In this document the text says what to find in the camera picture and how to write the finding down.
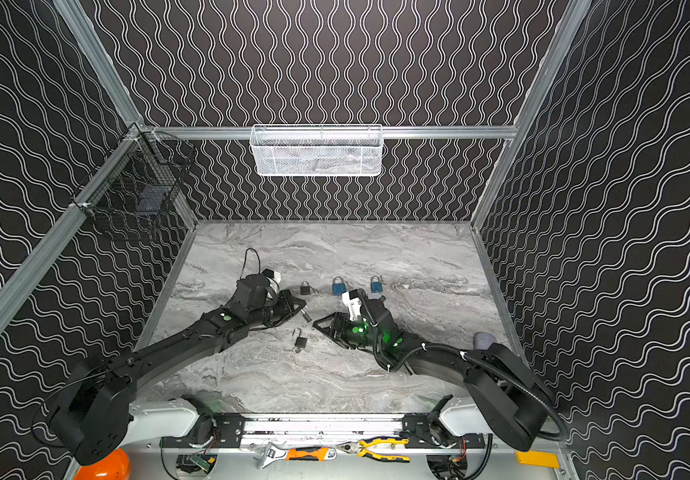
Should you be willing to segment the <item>black padlock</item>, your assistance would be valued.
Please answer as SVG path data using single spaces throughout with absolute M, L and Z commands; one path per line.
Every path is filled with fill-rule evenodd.
M 300 328 L 295 328 L 292 336 L 294 337 L 293 352 L 295 354 L 302 352 L 306 348 L 308 338 L 303 335 L 303 331 Z
M 313 321 L 312 317 L 309 314 L 309 310 L 307 309 L 307 307 L 302 308 L 301 314 L 307 323 L 311 323 Z
M 307 281 L 303 281 L 300 284 L 300 294 L 301 295 L 311 295 L 312 294 L 312 287 Z

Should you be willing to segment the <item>black padlock top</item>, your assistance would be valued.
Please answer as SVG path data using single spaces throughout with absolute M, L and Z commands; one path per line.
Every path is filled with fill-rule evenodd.
M 307 281 L 303 281 L 300 284 L 300 294 L 301 295 L 311 295 L 312 294 L 312 287 Z

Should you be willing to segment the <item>blue padlock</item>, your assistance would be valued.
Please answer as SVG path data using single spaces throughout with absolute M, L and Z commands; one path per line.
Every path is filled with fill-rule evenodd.
M 383 280 L 380 275 L 374 275 L 370 279 L 370 291 L 373 294 L 382 294 L 384 291 Z
M 348 292 L 347 283 L 342 277 L 339 276 L 336 276 L 332 279 L 331 289 L 334 296 L 341 296 Z

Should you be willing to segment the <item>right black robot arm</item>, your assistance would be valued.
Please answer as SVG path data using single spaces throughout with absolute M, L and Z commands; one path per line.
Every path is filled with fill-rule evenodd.
M 555 396 L 503 344 L 465 350 L 430 342 L 401 329 L 381 300 L 356 301 L 347 313 L 327 315 L 313 327 L 342 348 L 371 354 L 385 371 L 460 386 L 472 399 L 469 417 L 515 450 L 530 450 L 537 438 L 558 442 L 568 436 Z

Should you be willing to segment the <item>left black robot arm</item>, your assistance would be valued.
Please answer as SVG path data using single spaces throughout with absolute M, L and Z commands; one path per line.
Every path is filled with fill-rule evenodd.
M 226 304 L 185 329 L 131 353 L 78 362 L 65 387 L 46 401 L 47 425 L 79 465 L 95 464 L 121 445 L 140 390 L 224 351 L 252 330 L 291 320 L 305 307 L 271 271 L 250 274 L 236 282 Z

